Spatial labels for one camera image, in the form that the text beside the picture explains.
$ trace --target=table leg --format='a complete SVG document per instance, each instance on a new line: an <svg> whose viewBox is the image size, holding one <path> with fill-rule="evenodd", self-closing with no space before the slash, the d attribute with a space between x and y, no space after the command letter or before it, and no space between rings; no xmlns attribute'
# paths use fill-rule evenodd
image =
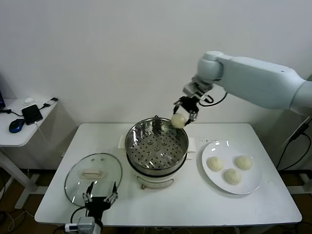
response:
<svg viewBox="0 0 312 234"><path fill-rule="evenodd" d="M303 186L287 186L290 194L311 194L312 195L312 179L307 174L299 174L300 178L305 182Z"/></svg>
<svg viewBox="0 0 312 234"><path fill-rule="evenodd" d="M9 179L8 184L5 184L6 188L9 187L13 178L16 179L22 186L25 187L24 191L20 195L15 209L22 209L30 194L43 195L47 191L47 186L37 186L36 181L39 178L39 174L34 174L31 178L28 178L3 152L0 151L0 166L7 171L12 177Z"/></svg>
<svg viewBox="0 0 312 234"><path fill-rule="evenodd" d="M30 179L32 182L36 182L39 178L39 174L34 174ZM29 188L25 188L22 194L20 195L17 203L15 204L15 209L22 209L25 205L30 194L40 194L43 195L47 191L48 186L36 186L35 190L30 190Z"/></svg>
<svg viewBox="0 0 312 234"><path fill-rule="evenodd" d="M2 197L2 196L4 196L4 193L7 191L7 189L10 187L10 185L12 184L12 182L13 182L13 177L11 176L10 178L9 178L9 180L5 183L5 190L4 190L4 187L3 187L3 189L0 191L0 198Z"/></svg>
<svg viewBox="0 0 312 234"><path fill-rule="evenodd" d="M0 151L0 166L7 171L22 186L30 190L36 189L36 184L29 179L3 152Z"/></svg>

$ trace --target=steamed bun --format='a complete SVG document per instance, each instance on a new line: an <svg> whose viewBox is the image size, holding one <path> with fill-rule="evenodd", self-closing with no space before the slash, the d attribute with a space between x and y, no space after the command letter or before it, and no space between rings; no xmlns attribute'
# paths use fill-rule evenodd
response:
<svg viewBox="0 0 312 234"><path fill-rule="evenodd" d="M249 170L253 166L252 158L249 156L239 156L235 159L235 163L242 170Z"/></svg>
<svg viewBox="0 0 312 234"><path fill-rule="evenodd" d="M171 117L171 124L175 128L184 128L186 121L186 117L181 113L175 113Z"/></svg>
<svg viewBox="0 0 312 234"><path fill-rule="evenodd" d="M218 157L210 157L207 161L208 166L211 170L219 172L223 168L223 161Z"/></svg>
<svg viewBox="0 0 312 234"><path fill-rule="evenodd" d="M225 180L232 185L236 185L242 182L241 172L233 168L227 169L224 173L224 177Z"/></svg>

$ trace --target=blue mouse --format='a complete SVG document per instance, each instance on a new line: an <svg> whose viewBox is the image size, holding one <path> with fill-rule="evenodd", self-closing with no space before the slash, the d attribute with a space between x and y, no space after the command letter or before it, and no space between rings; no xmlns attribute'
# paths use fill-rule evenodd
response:
<svg viewBox="0 0 312 234"><path fill-rule="evenodd" d="M14 121L10 123L9 132L18 133L22 129L24 123L25 123L25 120L23 118L15 119Z"/></svg>

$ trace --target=black phone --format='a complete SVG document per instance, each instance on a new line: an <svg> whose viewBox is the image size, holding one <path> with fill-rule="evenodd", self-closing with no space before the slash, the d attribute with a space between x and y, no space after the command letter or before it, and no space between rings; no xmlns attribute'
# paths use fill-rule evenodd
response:
<svg viewBox="0 0 312 234"><path fill-rule="evenodd" d="M24 116L25 123L27 125L31 125L34 122L38 122L38 121L43 119L37 105L31 105L29 107L26 107L26 108L22 109L21 112Z"/></svg>

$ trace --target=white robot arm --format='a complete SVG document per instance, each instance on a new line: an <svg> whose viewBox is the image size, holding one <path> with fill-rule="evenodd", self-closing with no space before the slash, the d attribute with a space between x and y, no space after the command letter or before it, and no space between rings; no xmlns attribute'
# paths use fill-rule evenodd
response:
<svg viewBox="0 0 312 234"><path fill-rule="evenodd" d="M312 82L302 79L293 69L252 58L232 57L208 51L199 60L192 82L184 86L187 97L175 104L182 106L195 121L196 104L217 84L226 92L267 109L290 109L312 115Z"/></svg>

